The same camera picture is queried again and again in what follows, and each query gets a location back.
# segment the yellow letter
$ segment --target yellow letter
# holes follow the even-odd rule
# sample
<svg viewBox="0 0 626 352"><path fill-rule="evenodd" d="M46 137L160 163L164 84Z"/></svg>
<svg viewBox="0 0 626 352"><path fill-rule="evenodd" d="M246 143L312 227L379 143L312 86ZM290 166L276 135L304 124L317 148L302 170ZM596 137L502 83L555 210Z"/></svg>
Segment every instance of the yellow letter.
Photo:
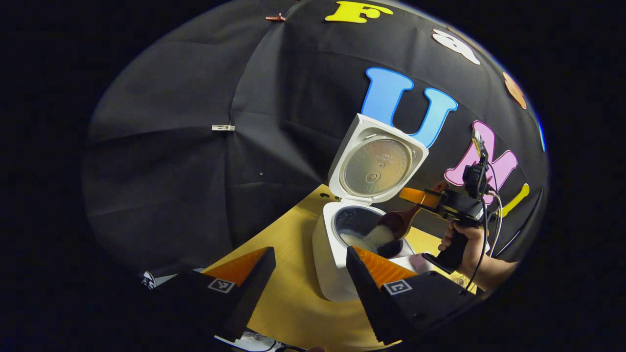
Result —
<svg viewBox="0 0 626 352"><path fill-rule="evenodd" d="M367 20L362 18L361 14L365 14L367 18L378 18L381 16L381 12L393 14L390 9L370 4L354 3L352 1L338 1L337 3L339 4L337 12L326 16L326 21L365 23Z"/></svg>
<svg viewBox="0 0 626 352"><path fill-rule="evenodd" d="M529 193L530 187L528 186L528 184L524 184L523 186L521 186L520 193L518 193L509 204L502 208L501 217L505 217L511 211L511 209L515 208L515 206L518 205L522 199L526 198Z"/></svg>

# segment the yellow table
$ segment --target yellow table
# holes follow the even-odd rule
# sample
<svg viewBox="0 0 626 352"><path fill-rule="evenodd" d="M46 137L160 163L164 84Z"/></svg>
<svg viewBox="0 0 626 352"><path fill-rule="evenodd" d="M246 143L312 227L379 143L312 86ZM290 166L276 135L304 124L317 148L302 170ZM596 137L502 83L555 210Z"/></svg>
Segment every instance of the yellow table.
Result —
<svg viewBox="0 0 626 352"><path fill-rule="evenodd" d="M321 193L331 196L321 197ZM319 288L311 238L322 208L328 202L336 200L328 186L321 185L273 224L206 270L272 246L276 269L248 323L250 329L302 348L321 345L330 352L380 348L383 344L376 341L360 301L331 302ZM416 253L439 253L437 246L441 240L414 227L406 240ZM454 273L451 278L459 282L460 277Z"/></svg>

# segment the foam letter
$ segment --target foam letter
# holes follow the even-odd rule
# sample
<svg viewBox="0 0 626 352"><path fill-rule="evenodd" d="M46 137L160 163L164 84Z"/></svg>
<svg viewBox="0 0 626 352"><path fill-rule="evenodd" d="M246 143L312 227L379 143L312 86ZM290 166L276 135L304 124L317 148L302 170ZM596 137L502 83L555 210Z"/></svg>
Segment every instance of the foam letter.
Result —
<svg viewBox="0 0 626 352"><path fill-rule="evenodd" d="M508 89L511 96L520 104L523 109L527 108L526 100L524 99L524 93L521 92L520 87L513 81L511 76L507 75L506 72L502 72L502 75L505 77L505 86Z"/></svg>
<svg viewBox="0 0 626 352"><path fill-rule="evenodd" d="M524 184L521 186L520 193L518 193L513 200L509 202L506 206L502 208L502 214L499 214L500 217L505 217L513 208L515 208L522 199L526 198L526 196L530 193L530 187L528 184Z"/></svg>
<svg viewBox="0 0 626 352"><path fill-rule="evenodd" d="M465 57L470 62L475 63L476 65L480 65L480 61L478 61L478 59L476 58L476 55L474 55L474 52L464 42L456 39L455 37L451 36L448 33L439 31L437 29L433 28L433 31L434 31L433 38L436 41L438 41L439 44L445 46L446 48L452 51L455 51L463 55L463 57Z"/></svg>
<svg viewBox="0 0 626 352"><path fill-rule="evenodd" d="M352 1L338 1L339 8L334 14L326 16L326 21L335 22L352 22L352 23L365 23L366 19L361 17L361 14L365 14L367 18L378 18L382 13L393 14L388 8L382 8L376 5L354 3Z"/></svg>
<svg viewBox="0 0 626 352"><path fill-rule="evenodd" d="M393 126L402 93L413 89L413 81L398 72L372 67L365 71L369 77L369 88L361 108L361 114Z"/></svg>
<svg viewBox="0 0 626 352"><path fill-rule="evenodd" d="M514 168L517 167L517 158L512 151L505 151L496 161L492 161L493 159L493 147L495 146L496 136L493 131L489 128L489 126L485 125L480 121L474 121L472 124L472 128L480 133L485 141L485 148L487 149L487 153L489 154L489 162L492 164L493 168L489 168L486 172L486 177L488 183L496 190L502 188L502 185L511 174ZM467 152L459 162L459 164L455 168L449 168L444 173L444 177L451 184L462 186L463 182L463 172L465 171L466 165L474 165L480 160L478 156L478 152L476 151L476 147L473 143L470 142ZM496 180L498 181L498 187L496 188L493 175L496 175ZM492 195L485 195L484 197L485 203L491 204L493 202Z"/></svg>
<svg viewBox="0 0 626 352"><path fill-rule="evenodd" d="M410 136L430 148L437 139L448 112L456 110L459 105L452 97L435 88L425 89L424 95L430 100L426 117L419 130Z"/></svg>

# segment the blue letter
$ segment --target blue letter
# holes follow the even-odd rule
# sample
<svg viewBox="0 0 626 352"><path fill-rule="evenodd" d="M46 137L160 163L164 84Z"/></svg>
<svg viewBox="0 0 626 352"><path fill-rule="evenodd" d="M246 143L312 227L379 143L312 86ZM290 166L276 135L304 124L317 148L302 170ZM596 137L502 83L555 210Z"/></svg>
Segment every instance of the blue letter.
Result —
<svg viewBox="0 0 626 352"><path fill-rule="evenodd" d="M413 81L397 72L372 67L365 71L369 77L369 89L361 108L361 114L393 126L400 97L405 90L413 89Z"/></svg>
<svg viewBox="0 0 626 352"><path fill-rule="evenodd" d="M413 81L397 72L378 67L368 68L365 74L370 83L361 114L393 127L393 115L402 93L413 89ZM425 89L424 94L430 100L428 111L419 130L410 136L430 148L448 113L456 110L459 105L452 97L435 88Z"/></svg>
<svg viewBox="0 0 626 352"><path fill-rule="evenodd" d="M452 97L434 88L426 88L424 95L431 101L426 117L419 130L410 136L430 148L437 139L448 112L456 110L459 105Z"/></svg>

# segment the inner lid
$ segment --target inner lid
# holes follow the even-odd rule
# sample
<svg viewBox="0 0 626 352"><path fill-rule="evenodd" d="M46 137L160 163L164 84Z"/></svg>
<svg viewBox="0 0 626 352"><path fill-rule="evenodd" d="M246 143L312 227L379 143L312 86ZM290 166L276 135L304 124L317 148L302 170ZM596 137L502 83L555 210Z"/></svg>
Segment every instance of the inner lid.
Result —
<svg viewBox="0 0 626 352"><path fill-rule="evenodd" d="M411 166L407 147L391 139L365 142L347 159L340 181L350 193L366 197L396 186Z"/></svg>

